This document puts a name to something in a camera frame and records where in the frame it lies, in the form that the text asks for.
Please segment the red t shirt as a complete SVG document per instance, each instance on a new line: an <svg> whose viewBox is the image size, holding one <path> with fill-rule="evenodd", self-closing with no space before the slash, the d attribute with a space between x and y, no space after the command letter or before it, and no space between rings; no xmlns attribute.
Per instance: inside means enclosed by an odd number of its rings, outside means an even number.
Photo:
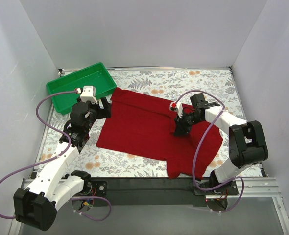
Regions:
<svg viewBox="0 0 289 235"><path fill-rule="evenodd" d="M223 142L217 127L208 132L192 173L194 154L209 123L194 125L186 136L174 136L176 112L170 111L170 100L116 88L111 101L112 115L97 147L166 161L170 179L181 173L202 179Z"/></svg>

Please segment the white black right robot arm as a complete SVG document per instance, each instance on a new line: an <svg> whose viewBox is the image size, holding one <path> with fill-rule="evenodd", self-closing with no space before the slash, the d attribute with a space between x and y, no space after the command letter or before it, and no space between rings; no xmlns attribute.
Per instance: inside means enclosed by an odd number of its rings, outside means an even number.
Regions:
<svg viewBox="0 0 289 235"><path fill-rule="evenodd" d="M228 135L229 157L219 168L212 171L208 188L202 188L194 181L197 189L219 195L227 189L228 183L238 178L241 172L268 158L263 128L256 120L247 121L230 114L218 98L214 102L206 101L205 91L192 90L192 93L190 98L193 106L192 112L184 111L180 99L173 101L169 106L171 111L177 113L174 134L185 136L190 133L194 125L203 121L209 123L194 154L192 173L195 173L199 151L210 129L216 126Z"/></svg>

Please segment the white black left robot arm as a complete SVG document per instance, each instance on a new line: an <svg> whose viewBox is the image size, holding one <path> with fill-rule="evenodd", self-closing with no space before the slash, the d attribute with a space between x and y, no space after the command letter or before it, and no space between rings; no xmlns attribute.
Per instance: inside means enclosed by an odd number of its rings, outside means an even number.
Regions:
<svg viewBox="0 0 289 235"><path fill-rule="evenodd" d="M90 207L94 198L101 197L91 183L90 174L85 171L75 170L63 183L59 181L88 142L95 121L109 117L111 104L105 97L100 100L77 99L72 106L70 119L63 127L52 161L26 188L17 189L13 196L17 221L47 231L59 209L69 200L80 200Z"/></svg>

